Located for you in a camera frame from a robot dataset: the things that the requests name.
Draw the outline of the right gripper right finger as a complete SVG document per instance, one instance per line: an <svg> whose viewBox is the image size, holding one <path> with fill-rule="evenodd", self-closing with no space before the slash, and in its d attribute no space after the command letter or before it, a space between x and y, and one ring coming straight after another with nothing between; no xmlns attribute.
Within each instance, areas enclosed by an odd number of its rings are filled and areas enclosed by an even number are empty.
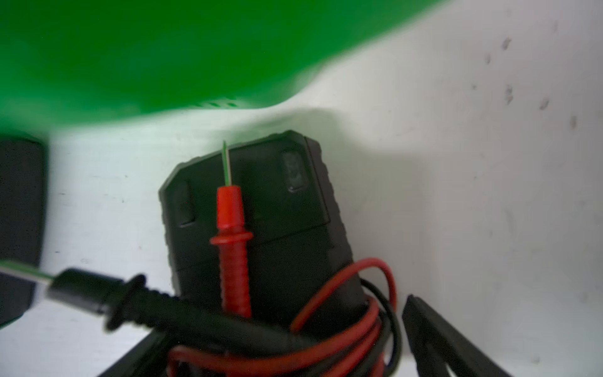
<svg viewBox="0 0 603 377"><path fill-rule="evenodd" d="M418 296L408 296L402 320L418 375L510 376Z"/></svg>

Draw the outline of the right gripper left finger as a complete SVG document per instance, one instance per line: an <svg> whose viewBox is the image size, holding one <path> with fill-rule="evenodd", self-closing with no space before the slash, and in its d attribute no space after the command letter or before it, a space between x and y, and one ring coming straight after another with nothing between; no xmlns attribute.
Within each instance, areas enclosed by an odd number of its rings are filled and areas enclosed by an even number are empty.
<svg viewBox="0 0 603 377"><path fill-rule="evenodd" d="M152 331L99 377L167 376L167 354L173 346L172 336Z"/></svg>

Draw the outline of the small black multimeter with leads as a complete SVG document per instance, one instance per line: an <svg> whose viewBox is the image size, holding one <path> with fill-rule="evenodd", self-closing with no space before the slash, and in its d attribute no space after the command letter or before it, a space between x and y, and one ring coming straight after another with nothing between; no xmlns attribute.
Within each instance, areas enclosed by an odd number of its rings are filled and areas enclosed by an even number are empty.
<svg viewBox="0 0 603 377"><path fill-rule="evenodd" d="M159 191L175 295L144 275L46 276L1 259L1 323L47 295L174 338L167 376L389 376L402 352L397 289L355 261L317 141L287 131L178 165Z"/></svg>

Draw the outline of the dark green multimeter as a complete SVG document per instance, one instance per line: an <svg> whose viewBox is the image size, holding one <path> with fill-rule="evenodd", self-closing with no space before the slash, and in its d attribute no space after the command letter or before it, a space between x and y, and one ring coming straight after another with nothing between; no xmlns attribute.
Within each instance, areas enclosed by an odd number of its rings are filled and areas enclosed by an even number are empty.
<svg viewBox="0 0 603 377"><path fill-rule="evenodd" d="M44 144L1 136L1 259L39 266L46 224Z"/></svg>

